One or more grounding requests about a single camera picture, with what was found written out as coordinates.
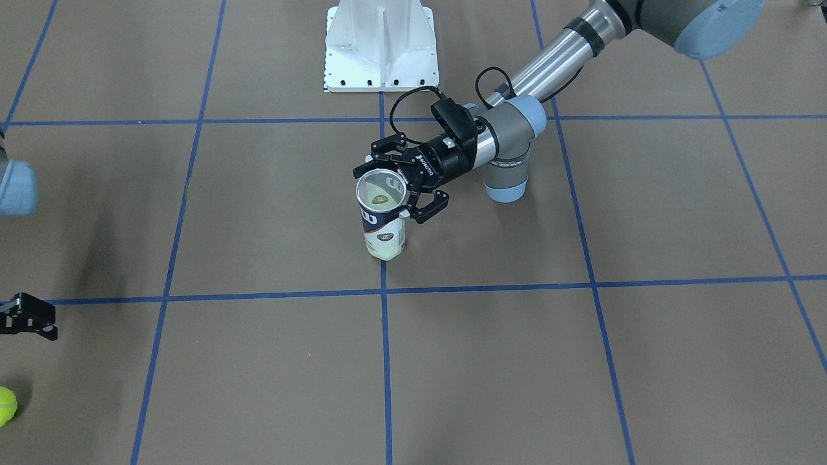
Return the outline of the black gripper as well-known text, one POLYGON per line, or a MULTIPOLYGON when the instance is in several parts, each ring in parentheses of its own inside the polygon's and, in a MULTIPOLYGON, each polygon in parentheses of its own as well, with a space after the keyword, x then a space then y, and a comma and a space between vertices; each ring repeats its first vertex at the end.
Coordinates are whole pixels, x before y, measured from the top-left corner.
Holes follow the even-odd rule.
POLYGON ((397 133, 373 141, 369 155, 353 169, 353 177, 359 179, 372 170, 401 174, 416 191, 408 195, 404 217, 422 225, 446 209, 450 197, 438 188, 472 171, 477 152, 476 140, 460 144, 441 134, 420 145, 412 145, 404 133, 397 133), (421 193, 432 193, 432 200, 419 205, 421 193))

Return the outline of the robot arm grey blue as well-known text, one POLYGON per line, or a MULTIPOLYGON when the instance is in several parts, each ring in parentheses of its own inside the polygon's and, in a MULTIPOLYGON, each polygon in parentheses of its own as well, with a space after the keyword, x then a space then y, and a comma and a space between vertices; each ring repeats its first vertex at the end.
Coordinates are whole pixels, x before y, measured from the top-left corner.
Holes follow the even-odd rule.
POLYGON ((370 145, 354 168, 361 220, 374 232, 399 218, 425 223, 446 208, 444 186, 484 170, 491 200, 511 203, 528 188, 532 142, 549 123, 547 102, 577 82, 609 44, 642 33, 677 54, 706 61, 732 49, 763 13, 762 1, 590 1, 516 74, 478 106, 460 104, 442 89, 420 82, 406 91, 431 92, 432 117, 440 133, 417 141, 398 127, 370 145))
MULTIPOLYGON (((1 132, 1 214, 3 218, 32 214, 37 206, 38 185, 33 168, 24 161, 8 157, 5 132, 1 132)), ((49 341, 59 338, 56 307, 34 295, 21 292, 1 306, 3 335, 35 333, 49 341)))

